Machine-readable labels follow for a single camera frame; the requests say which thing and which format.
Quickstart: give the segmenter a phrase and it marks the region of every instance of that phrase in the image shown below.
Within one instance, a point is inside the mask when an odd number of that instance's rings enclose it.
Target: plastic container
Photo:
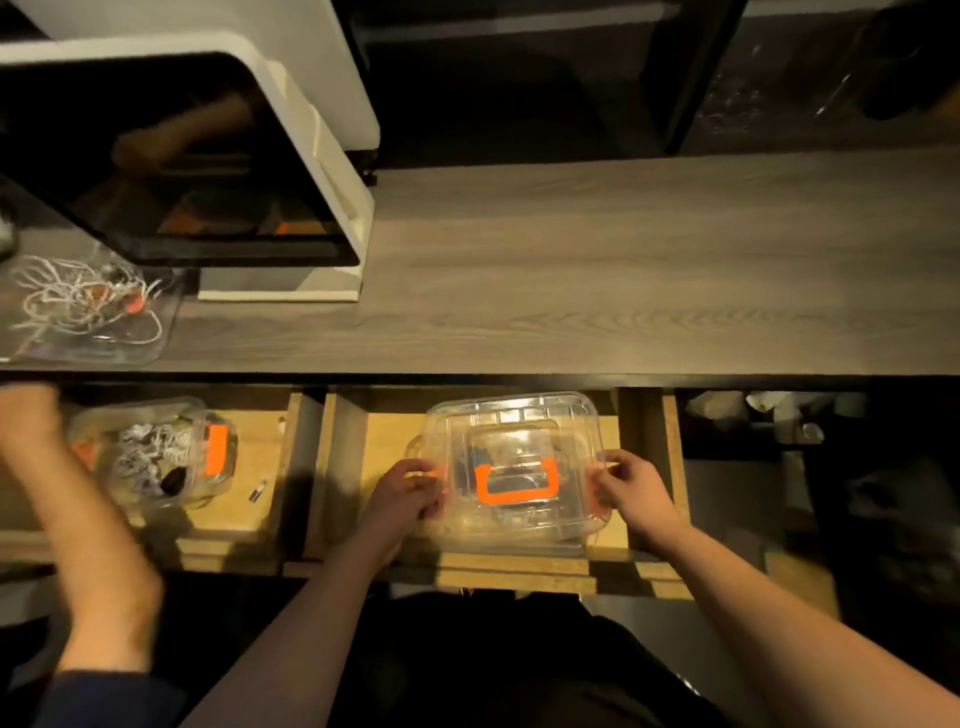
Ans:
[[[165,427],[168,437],[182,437],[182,447],[157,448],[159,427]],[[228,489],[236,464],[233,425],[190,397],[87,409],[70,423],[67,440],[130,513],[205,505]],[[162,489],[156,486],[159,481]]]
[[[602,465],[596,408],[576,392],[444,402],[427,412],[423,455],[447,493],[427,526],[476,545],[581,539],[610,519],[587,480]]]
[[[19,342],[15,350],[5,352],[11,361],[42,359],[149,364],[163,352],[183,297],[182,270],[137,267],[103,246],[76,259],[23,255],[7,263],[5,270],[8,280],[4,289],[17,301],[16,310],[10,310],[8,306],[3,317]],[[136,291],[123,300],[99,308],[104,314],[103,320],[111,323],[90,331],[58,327],[55,323],[43,324],[42,319],[32,318],[24,308],[31,296],[36,301],[36,296],[42,294],[36,287],[38,281],[50,283],[53,280],[69,282],[70,290],[89,291],[94,300],[91,307],[96,308],[96,297],[106,290],[105,286],[98,287],[92,282],[99,279],[142,281],[142,286],[138,283]],[[140,291],[149,291],[149,294],[143,297]],[[60,298],[62,289],[49,289],[47,295],[51,299]],[[34,305],[33,309],[48,316],[52,322],[78,315],[78,308],[67,310],[64,303],[41,303]]]

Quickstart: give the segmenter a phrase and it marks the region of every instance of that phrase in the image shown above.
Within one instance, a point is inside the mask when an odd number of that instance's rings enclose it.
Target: clear plastic storage box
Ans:
[[[446,488],[427,527],[440,541],[558,542],[610,519],[587,479],[603,464],[597,411],[576,392],[438,404],[422,453]]]
[[[229,487],[236,462],[233,425],[190,397],[87,409],[67,440],[130,513],[200,507]]]

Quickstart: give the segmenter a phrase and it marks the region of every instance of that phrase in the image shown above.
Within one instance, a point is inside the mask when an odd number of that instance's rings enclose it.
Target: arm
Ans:
[[[145,672],[162,583],[61,429],[56,389],[0,388],[0,454],[50,541],[73,622],[58,670]]]
[[[960,725],[960,698],[681,521],[653,465],[606,454],[618,471],[595,471],[595,481],[683,577],[784,725]]]
[[[429,463],[401,460],[377,483],[356,532],[257,638],[181,728],[325,725],[373,576],[440,495]]]

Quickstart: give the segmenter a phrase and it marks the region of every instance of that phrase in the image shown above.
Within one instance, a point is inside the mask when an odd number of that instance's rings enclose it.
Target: drawer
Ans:
[[[352,531],[377,480],[419,449],[425,412],[444,400],[522,394],[500,387],[343,388],[326,396],[317,476],[301,563],[284,573],[307,575]],[[677,404],[660,389],[585,392],[600,413],[605,448],[624,448],[653,462],[689,521]],[[447,587],[593,594],[684,596],[669,565],[645,553],[619,514],[583,545],[520,552],[437,550],[408,540],[384,577]]]
[[[229,489],[201,508],[166,508],[150,522],[132,518],[132,525],[164,568],[278,573],[285,557],[299,553],[306,527],[323,413],[319,400],[280,387],[81,386],[64,392],[64,411],[184,396],[202,400],[236,427]],[[0,561],[51,561],[30,504],[6,471],[0,472]]]

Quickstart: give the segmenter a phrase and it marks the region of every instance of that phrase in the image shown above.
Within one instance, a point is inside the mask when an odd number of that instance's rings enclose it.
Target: forearm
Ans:
[[[62,664],[147,669],[162,584],[126,518],[63,441],[4,454],[50,542],[73,618]]]
[[[663,545],[786,725],[960,724],[960,700],[692,528]]]
[[[183,728],[324,725],[379,560],[359,535],[333,551]]]

